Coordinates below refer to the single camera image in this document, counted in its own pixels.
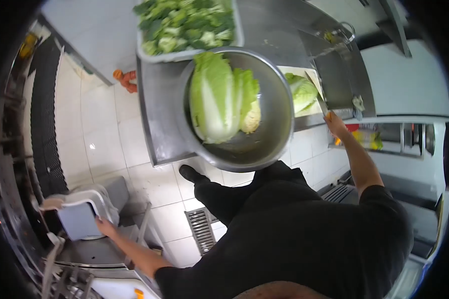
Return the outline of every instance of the stainless steel bowl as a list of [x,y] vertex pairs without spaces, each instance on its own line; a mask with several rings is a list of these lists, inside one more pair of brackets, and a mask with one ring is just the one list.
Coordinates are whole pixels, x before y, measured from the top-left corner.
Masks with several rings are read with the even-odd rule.
[[176,117],[181,135],[190,150],[211,165],[232,172],[250,172],[277,161],[286,150],[294,129],[293,97],[286,79],[267,58],[240,47],[220,47],[212,50],[224,53],[232,68],[251,69],[259,80],[261,122],[259,128],[246,135],[239,131],[226,143],[203,144],[193,129],[190,116],[190,84],[194,62],[181,74]]

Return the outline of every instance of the cutting board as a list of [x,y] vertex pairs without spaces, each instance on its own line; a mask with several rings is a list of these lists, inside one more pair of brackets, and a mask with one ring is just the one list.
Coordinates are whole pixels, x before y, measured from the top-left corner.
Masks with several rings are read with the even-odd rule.
[[[317,75],[317,71],[315,69],[283,67],[283,66],[278,66],[278,68],[280,69],[281,73],[283,73],[283,75],[286,73],[292,73],[294,75],[300,75],[300,76],[303,76],[306,78],[306,74],[307,74],[311,78],[311,81],[316,86],[319,94],[321,95],[321,98],[324,99],[323,88],[321,87],[321,84],[319,83],[319,78]],[[294,117],[302,117],[302,116],[318,114],[318,113],[322,114],[323,111],[321,110],[321,107],[319,106],[319,103],[317,102],[317,100],[315,100],[314,104],[309,109],[295,113]]]

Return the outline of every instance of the cabbage leaf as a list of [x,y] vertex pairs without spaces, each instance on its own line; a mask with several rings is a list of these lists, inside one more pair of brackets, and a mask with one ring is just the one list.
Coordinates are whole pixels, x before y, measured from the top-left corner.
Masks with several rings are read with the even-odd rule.
[[284,75],[288,81],[293,95],[294,113],[308,109],[316,100],[318,90],[313,82],[300,75],[286,73]]

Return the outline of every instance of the orange pipe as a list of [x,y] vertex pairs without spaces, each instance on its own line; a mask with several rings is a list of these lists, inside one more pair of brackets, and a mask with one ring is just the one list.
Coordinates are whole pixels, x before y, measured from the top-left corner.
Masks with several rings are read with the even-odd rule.
[[130,80],[136,79],[136,71],[123,74],[120,69],[113,72],[113,78],[120,81],[121,85],[126,88],[129,93],[137,92],[136,84],[130,83]]

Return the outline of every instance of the black shoe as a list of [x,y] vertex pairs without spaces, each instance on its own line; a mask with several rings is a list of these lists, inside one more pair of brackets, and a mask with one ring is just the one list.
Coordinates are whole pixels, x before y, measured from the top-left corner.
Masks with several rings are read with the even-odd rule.
[[193,167],[189,165],[181,165],[180,166],[180,174],[185,178],[185,180],[188,180],[192,183],[198,183],[198,182],[211,182],[210,179],[202,174],[200,174],[198,171],[196,171]]

